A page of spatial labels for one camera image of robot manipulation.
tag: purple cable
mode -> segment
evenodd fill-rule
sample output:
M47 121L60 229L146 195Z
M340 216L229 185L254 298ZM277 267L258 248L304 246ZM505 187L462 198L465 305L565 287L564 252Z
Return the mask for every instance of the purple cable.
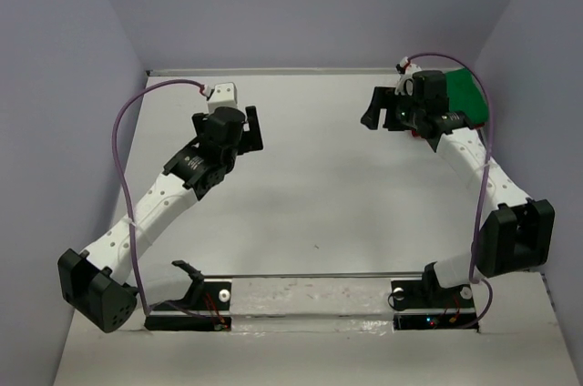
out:
M458 60L454 56L449 56L448 54L442 54L439 52L422 52L420 54L414 54L412 56L409 56L409 61L412 61L416 58L420 58L422 56L439 56L442 58L447 58L448 60L454 61L458 65L460 65L461 67L464 67L465 69L467 69L467 71L470 74L472 74L472 76L476 80L477 84L480 86L480 89L482 90L482 94L484 95L484 98L486 99L486 104L488 107L488 112L489 112L488 122L490 124L487 128L486 142L484 142L484 145L486 147L486 155L484 157L484 171L482 174L482 184L480 185L480 194L479 194L478 200L477 200L476 220L474 222L474 237L472 239L472 248L471 248L472 255L471 255L471 259L470 259L470 269L469 269L469 280L471 283L476 284L478 282L476 279L474 279L474 270L476 268L476 253L477 253L477 247L478 247L478 241L479 241L479 235L480 235L480 225L482 223L482 210L484 209L484 201L486 200L486 188L487 188L487 184L488 184L488 175L490 173L490 158L492 157L492 141L494 140L494 125L493 125L494 112L493 112L493 108L492 108L493 104L492 104L492 100L491 100L490 96L488 95L488 93L486 91L486 88L484 87L484 84L482 84L482 80L480 80L480 78L476 74L476 72L474 72L472 70L472 68L470 66L468 66L466 63L464 63L461 60ZM483 282L488 286L488 292L489 292L488 302L484 308L484 311L482 311L482 313L480 314L480 316L476 320L470 322L469 324L466 324L462 328L472 327L474 324L478 323L482 318L485 317L488 310L490 309L490 306L492 305L492 298L494 298L494 292L492 290L492 286L485 279L483 280Z
M131 222L134 222L134 206L131 202L131 196L129 195L129 187L128 182L126 181L126 176L124 175L124 168L121 166L121 161L119 160L119 153L118 153L118 130L119 124L121 123L121 119L128 110L128 108L136 102L138 99L141 99L144 95L151 92L152 90L156 90L157 88L161 88L164 86L171 86L173 84L191 84L199 88L199 92L201 95L204 96L202 91L204 90L205 86L201 83L196 81L192 81L190 79L170 79L169 81L164 81L162 83L155 84L154 86L147 87L143 89L138 94L131 97L126 104L119 110L118 116L116 117L116 121L113 124L113 131L111 132L111 152L113 154L113 162L116 165L116 172L118 173L119 183L121 185L121 189L124 193L124 198L126 200L126 209L128 211L128 217ZM129 227L129 255L131 257L131 268L134 271L134 276L136 277L136 286L138 286L138 293L139 299L142 303L142 309L144 310L144 314L146 316L149 315L151 312L151 307L148 305L146 301L146 292L144 291L144 285L142 283L142 278L139 274L139 267L138 267L138 251L136 248L136 227L130 223L128 224Z

